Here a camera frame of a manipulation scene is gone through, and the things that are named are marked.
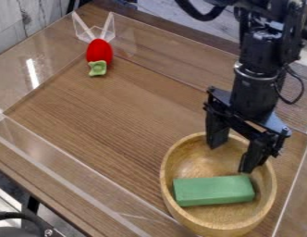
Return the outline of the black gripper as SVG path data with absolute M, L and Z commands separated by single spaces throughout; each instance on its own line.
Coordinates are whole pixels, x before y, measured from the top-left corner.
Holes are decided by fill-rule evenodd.
M 231 92 L 216 87 L 207 90 L 207 144 L 212 149 L 223 145 L 228 141 L 229 130 L 241 134 L 249 145 L 241 156 L 239 171 L 251 173 L 271 156 L 280 155 L 284 139 L 291 136 L 291 131 L 284 129 L 287 125 L 273 112 L 285 71 L 260 72 L 236 63 L 233 73 Z

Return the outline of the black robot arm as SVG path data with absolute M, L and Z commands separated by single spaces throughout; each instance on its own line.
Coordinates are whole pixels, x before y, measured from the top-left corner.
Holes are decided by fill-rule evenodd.
M 233 64 L 229 91 L 207 90 L 207 144 L 219 147 L 231 131 L 248 139 L 239 171 L 249 173 L 269 157 L 280 155 L 292 132 L 275 112 L 279 102 L 297 99 L 281 95 L 284 79 L 297 73 L 291 64 L 300 59 L 301 30 L 307 0 L 205 0 L 213 8 L 201 13 L 191 0 L 175 0 L 181 10 L 200 21 L 216 19 L 228 6 L 239 22 L 240 56 Z

